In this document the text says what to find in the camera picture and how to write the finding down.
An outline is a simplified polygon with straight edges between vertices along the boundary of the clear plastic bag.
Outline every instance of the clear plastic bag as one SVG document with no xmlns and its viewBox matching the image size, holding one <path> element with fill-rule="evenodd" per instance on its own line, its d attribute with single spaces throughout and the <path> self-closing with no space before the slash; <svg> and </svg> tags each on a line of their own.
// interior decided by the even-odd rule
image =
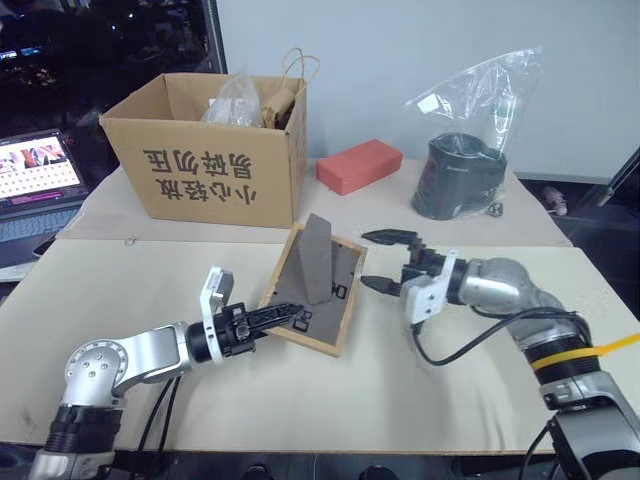
<svg viewBox="0 0 640 480">
<path fill-rule="evenodd" d="M 406 102 L 429 138 L 412 202 L 418 213 L 437 220 L 502 214 L 506 151 L 540 76 L 540 54 L 487 60 Z"/>
<path fill-rule="evenodd" d="M 200 120 L 240 127 L 262 127 L 260 96 L 251 77 L 239 73 L 225 82 Z"/>
</svg>

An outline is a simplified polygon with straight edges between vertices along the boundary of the laptop keyboard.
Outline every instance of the laptop keyboard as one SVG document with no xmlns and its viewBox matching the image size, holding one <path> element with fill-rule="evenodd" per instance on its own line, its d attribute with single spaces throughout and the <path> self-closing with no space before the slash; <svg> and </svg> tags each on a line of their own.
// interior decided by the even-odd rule
<svg viewBox="0 0 640 480">
<path fill-rule="evenodd" d="M 59 232 L 78 213 L 79 208 L 57 210 L 27 218 L 16 218 L 0 223 L 0 242 L 35 237 Z"/>
</svg>

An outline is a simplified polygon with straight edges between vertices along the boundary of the red box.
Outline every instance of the red box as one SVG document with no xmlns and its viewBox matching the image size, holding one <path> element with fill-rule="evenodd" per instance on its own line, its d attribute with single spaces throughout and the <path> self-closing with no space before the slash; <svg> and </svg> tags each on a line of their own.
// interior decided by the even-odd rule
<svg viewBox="0 0 640 480">
<path fill-rule="evenodd" d="M 402 152 L 380 140 L 370 140 L 318 161 L 316 177 L 346 195 L 395 172 L 401 163 Z"/>
</svg>

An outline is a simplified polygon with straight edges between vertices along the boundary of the gray wall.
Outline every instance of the gray wall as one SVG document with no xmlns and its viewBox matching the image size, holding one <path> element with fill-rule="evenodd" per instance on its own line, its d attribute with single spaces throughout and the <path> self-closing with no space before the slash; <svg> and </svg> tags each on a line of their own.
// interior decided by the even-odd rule
<svg viewBox="0 0 640 480">
<path fill-rule="evenodd" d="M 278 75 L 291 46 L 321 58 L 309 150 L 380 138 L 424 158 L 401 105 L 450 75 L 542 46 L 544 74 L 508 153 L 530 178 L 606 182 L 640 143 L 638 0 L 218 0 L 229 72 Z"/>
</svg>

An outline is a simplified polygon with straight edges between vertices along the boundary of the beige table surface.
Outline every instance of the beige table surface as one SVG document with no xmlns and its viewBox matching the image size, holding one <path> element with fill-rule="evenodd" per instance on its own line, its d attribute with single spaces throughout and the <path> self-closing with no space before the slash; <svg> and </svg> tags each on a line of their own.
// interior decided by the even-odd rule
<svg viewBox="0 0 640 480">
<path fill-rule="evenodd" d="M 282 245 L 60 240 L 0 307 L 0 441 L 45 440 L 63 368 L 84 342 L 198 320 L 212 264 L 235 275 L 232 302 L 254 308 Z M 407 251 L 370 246 L 365 273 L 398 276 Z M 520 260 L 533 280 L 589 321 L 596 344 L 638 323 L 575 248 L 465 248 Z M 442 357 L 493 322 L 447 306 L 423 341 Z M 602 359 L 640 411 L 640 348 Z M 117 446 L 137 444 L 159 386 L 129 392 Z M 340 358 L 281 338 L 219 368 L 204 364 L 178 394 L 169 448 L 205 451 L 513 452 L 550 417 L 511 338 L 500 332 L 454 364 L 415 354 L 397 299 L 362 287 Z M 157 444 L 154 431 L 148 445 Z M 550 448 L 549 442 L 543 448 Z"/>
<path fill-rule="evenodd" d="M 356 239 L 370 230 L 403 228 L 416 230 L 426 242 L 439 245 L 571 246 L 511 171 L 506 175 L 503 217 L 480 215 L 443 222 L 427 219 L 411 207 L 424 161 L 405 159 L 398 172 L 344 197 L 317 181 L 314 162 L 309 163 L 297 221 L 306 222 L 314 212 L 332 223 L 336 235 Z M 284 243 L 288 233 L 280 228 L 151 219 L 118 168 L 58 238 Z"/>
</svg>

